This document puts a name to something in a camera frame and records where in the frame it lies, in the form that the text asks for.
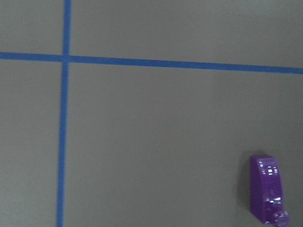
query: purple toy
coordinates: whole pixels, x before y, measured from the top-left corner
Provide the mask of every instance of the purple toy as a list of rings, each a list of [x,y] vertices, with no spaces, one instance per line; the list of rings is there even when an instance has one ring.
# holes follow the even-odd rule
[[[280,170],[274,157],[250,157],[251,212],[263,223],[286,227],[289,215],[283,210]]]

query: purple object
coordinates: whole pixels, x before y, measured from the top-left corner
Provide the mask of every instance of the purple object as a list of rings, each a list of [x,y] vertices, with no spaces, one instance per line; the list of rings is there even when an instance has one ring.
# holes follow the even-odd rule
[[[263,223],[286,227],[289,215],[283,210],[280,170],[274,157],[250,157],[251,212]]]

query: blue tape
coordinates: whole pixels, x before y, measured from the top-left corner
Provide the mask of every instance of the blue tape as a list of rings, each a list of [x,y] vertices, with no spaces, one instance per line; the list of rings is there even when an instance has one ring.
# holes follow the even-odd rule
[[[64,21],[63,21],[63,47],[64,56],[70,53],[70,33],[71,33],[71,0],[64,0]]]
[[[272,72],[272,73],[292,73],[303,74],[303,68],[262,66],[262,65],[239,65],[191,61],[161,61],[128,58],[103,58],[88,56],[70,56],[70,62],[90,63],[90,64],[109,64],[109,65],[132,65],[150,67],[169,67],[184,69],[204,69],[204,70],[233,70],[250,72]]]
[[[55,54],[0,52],[0,59],[61,62],[62,56]]]
[[[65,148],[66,119],[68,103],[69,51],[71,31],[71,0],[64,0],[63,44],[62,44],[62,75],[60,100],[60,129],[58,152],[58,189],[56,226],[63,227],[64,219],[64,183],[65,183]]]
[[[57,227],[63,226],[64,213],[64,177],[65,177],[65,145],[66,145],[66,116],[68,96],[67,62],[62,63],[60,126],[59,126],[59,153],[58,153],[58,191],[57,191]]]

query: gray surface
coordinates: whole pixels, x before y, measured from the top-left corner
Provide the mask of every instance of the gray surface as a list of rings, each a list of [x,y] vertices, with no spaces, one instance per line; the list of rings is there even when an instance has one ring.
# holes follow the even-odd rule
[[[301,0],[73,0],[71,53],[302,66]]]
[[[247,160],[262,151],[300,226],[302,96],[297,75],[72,64],[65,226],[261,227]]]
[[[63,0],[1,0],[0,52],[61,54]]]
[[[0,69],[0,226],[54,227],[60,64]]]

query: vertical tape line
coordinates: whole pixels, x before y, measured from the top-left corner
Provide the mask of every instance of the vertical tape line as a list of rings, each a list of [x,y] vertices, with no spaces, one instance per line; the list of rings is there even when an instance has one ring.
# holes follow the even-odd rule
[[[63,227],[71,0],[64,0],[56,227]]]

